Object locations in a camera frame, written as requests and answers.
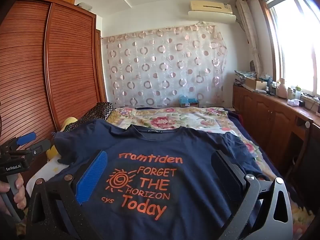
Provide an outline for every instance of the tissue box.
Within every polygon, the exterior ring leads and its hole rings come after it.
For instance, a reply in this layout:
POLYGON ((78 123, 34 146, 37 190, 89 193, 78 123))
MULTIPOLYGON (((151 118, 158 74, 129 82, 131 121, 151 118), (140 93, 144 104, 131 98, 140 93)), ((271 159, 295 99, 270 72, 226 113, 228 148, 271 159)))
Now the tissue box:
POLYGON ((196 98, 181 98, 179 99, 180 107, 187 107, 187 106, 195 106, 199 107, 199 100, 196 98))

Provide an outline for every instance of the orange sun graphic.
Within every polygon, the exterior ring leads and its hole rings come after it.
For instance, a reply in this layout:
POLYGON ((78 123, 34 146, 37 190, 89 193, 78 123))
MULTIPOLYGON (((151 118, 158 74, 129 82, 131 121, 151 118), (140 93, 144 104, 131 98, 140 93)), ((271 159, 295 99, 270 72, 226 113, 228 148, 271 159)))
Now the orange sun graphic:
POLYGON ((130 177, 129 177, 129 174, 136 171, 137 170, 126 172, 123 169, 122 170, 115 169, 113 174, 110 175, 111 178, 107 180, 107 182, 109 183, 109 186, 107 186, 106 189, 110 188, 111 192, 113 192, 113 189, 117 188, 119 192, 123 192, 120 188, 124 186, 131 187, 130 185, 128 185, 128 182, 131 182, 132 178, 136 176, 136 174, 130 177))

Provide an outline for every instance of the black handle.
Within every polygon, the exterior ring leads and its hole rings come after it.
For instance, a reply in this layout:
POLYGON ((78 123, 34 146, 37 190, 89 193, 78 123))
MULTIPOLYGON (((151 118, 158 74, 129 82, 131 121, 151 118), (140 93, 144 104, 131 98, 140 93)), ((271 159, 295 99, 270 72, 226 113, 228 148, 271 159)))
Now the black handle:
POLYGON ((17 207, 17 204, 14 202, 14 195, 17 194, 18 189, 16 187, 15 181, 18 178, 18 174, 12 174, 7 177, 2 176, 0 178, 1 181, 9 183, 10 190, 7 193, 1 193, 1 197, 9 210, 10 214, 14 218, 16 223, 20 223, 22 219, 24 219, 25 214, 23 210, 17 207))

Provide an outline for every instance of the bottle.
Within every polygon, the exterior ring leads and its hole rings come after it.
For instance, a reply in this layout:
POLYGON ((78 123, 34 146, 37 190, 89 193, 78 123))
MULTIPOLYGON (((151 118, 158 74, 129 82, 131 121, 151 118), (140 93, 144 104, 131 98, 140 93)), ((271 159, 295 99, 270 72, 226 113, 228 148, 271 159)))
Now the bottle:
POLYGON ((296 99, 299 99, 300 100, 300 97, 301 97, 301 88, 296 86, 296 99))
POLYGON ((288 88, 287 99, 289 99, 289 100, 293 99, 293 89, 292 88, 288 88))
POLYGON ((284 78, 280 78, 280 85, 278 83, 279 80, 277 81, 276 95, 280 98, 287 98, 287 88, 284 84, 284 78))

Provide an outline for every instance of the patterned pillow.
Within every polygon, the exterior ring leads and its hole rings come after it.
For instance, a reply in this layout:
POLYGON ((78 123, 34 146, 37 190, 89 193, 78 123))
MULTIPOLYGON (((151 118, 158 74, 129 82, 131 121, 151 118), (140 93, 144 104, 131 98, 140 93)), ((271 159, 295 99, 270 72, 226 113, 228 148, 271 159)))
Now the patterned pillow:
POLYGON ((68 124, 64 132, 70 132, 78 125, 85 123, 91 119, 104 119, 105 121, 110 116, 113 110, 113 104, 110 102, 99 102, 95 107, 91 108, 88 112, 85 113, 78 121, 68 124))

